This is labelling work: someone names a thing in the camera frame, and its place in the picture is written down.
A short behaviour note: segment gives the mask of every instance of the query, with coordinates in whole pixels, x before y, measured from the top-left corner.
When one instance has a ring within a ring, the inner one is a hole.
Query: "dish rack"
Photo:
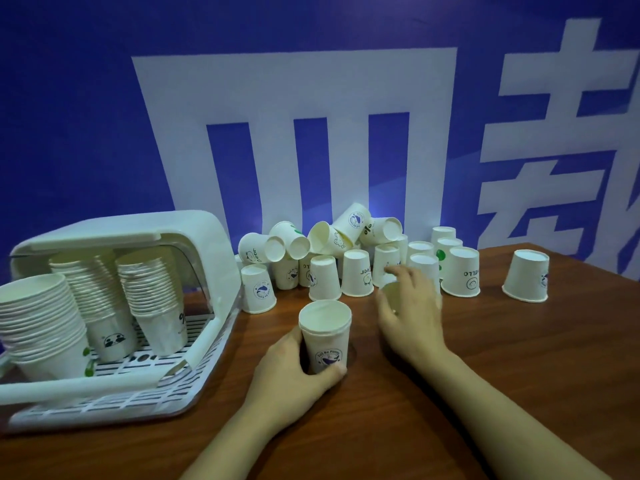
[[[20,259],[12,259],[12,274],[20,278],[46,272],[48,256],[61,249],[149,245],[178,250],[183,284],[196,283],[207,299],[208,314],[186,317],[187,345],[174,355],[157,357],[136,324],[140,346],[125,359],[96,362],[91,378],[35,383],[24,382],[4,354],[0,356],[0,404],[32,404],[11,416],[8,433],[171,417],[197,402],[241,308],[240,275],[215,216],[183,210],[82,221],[16,246],[12,257]],[[92,359],[97,359],[93,350]]]

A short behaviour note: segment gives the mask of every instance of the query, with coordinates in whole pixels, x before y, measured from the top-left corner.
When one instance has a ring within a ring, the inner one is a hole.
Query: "wooden table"
[[[481,251],[479,297],[444,297],[449,347],[613,478],[638,478],[640,283],[551,253],[549,300],[522,303],[500,290],[517,247]],[[348,376],[268,445],[250,477],[490,477],[446,405],[380,341],[373,297],[342,300],[353,310]],[[199,403],[185,415],[2,437],[2,477],[178,478],[241,405],[260,357],[307,303],[306,289],[281,291],[272,311],[241,314]]]

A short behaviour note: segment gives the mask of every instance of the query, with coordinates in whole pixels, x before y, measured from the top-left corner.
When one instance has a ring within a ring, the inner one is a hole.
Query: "hand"
[[[327,390],[347,373],[343,362],[336,362],[320,374],[309,376],[300,366],[302,332],[295,327],[269,347],[253,373],[244,408],[258,410],[275,435],[300,419]]]
[[[382,290],[376,295],[378,323],[382,334],[396,354],[419,372],[436,365],[446,357],[438,294],[432,280],[420,270],[405,266],[389,266],[400,286],[400,309],[397,315],[389,306]]]

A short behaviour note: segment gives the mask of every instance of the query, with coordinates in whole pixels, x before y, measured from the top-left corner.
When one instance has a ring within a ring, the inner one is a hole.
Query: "cup storage box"
[[[120,259],[133,252],[145,257],[144,265],[137,265],[135,259]],[[13,414],[8,432],[76,428],[178,414],[197,401],[222,353],[242,296],[240,272],[231,244],[215,216],[203,210],[177,210],[78,222],[18,244],[10,256],[12,278],[49,274],[53,267],[53,271],[65,275],[72,292],[82,292],[91,288],[87,282],[92,278],[83,273],[94,266],[87,258],[94,254],[108,255],[110,262],[115,259],[116,263],[122,263],[124,271],[115,276],[120,278],[124,293],[119,295],[118,289],[118,293],[100,294],[103,283],[109,282],[113,290],[117,288],[105,271],[110,265],[102,266],[107,277],[101,276],[99,284],[92,288],[98,290],[99,297],[95,303],[82,303],[80,299],[80,309],[70,307],[75,313],[74,320],[78,320],[79,310],[87,324],[87,333],[105,334],[123,316],[131,316],[131,312],[133,316],[138,314],[140,318],[132,321],[132,331],[125,334],[134,342],[137,340],[137,346],[120,347],[120,356],[130,349],[133,352],[106,362],[104,358],[110,357],[108,352],[115,350],[116,344],[126,343],[126,337],[114,334],[105,345],[110,347],[107,352],[87,348],[84,359],[90,365],[84,377],[54,380],[43,380],[37,375],[27,378],[21,372],[22,366],[13,367],[16,362],[13,355],[7,352],[0,355],[0,405],[30,404]],[[50,265],[53,256],[57,256],[61,264]],[[170,275],[158,272],[162,266],[158,263],[165,261],[172,263]],[[145,287],[154,290],[149,298],[139,292]],[[185,317],[182,312],[184,289],[201,293],[208,313]],[[107,306],[112,299],[119,314],[114,315]],[[122,313],[119,300],[125,306]],[[156,315],[161,313],[166,315],[162,320],[176,314],[176,320],[181,321],[175,327],[171,325],[176,333],[184,333],[180,340],[163,341],[167,326],[158,327],[162,322],[156,320]],[[155,329],[148,324],[154,321]],[[69,325],[71,329],[80,334],[84,324],[75,328]],[[155,348],[150,347],[149,340],[152,346],[156,341]]]

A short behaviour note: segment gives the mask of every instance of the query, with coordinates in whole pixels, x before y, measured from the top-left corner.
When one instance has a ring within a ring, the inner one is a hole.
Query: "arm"
[[[382,333],[455,411],[498,478],[609,478],[448,350],[433,282],[404,266],[388,272],[400,283],[400,311],[378,293]]]
[[[295,327],[269,347],[253,373],[244,404],[182,475],[182,480],[242,480],[266,444],[297,421],[346,374],[342,362],[308,376],[300,367]]]

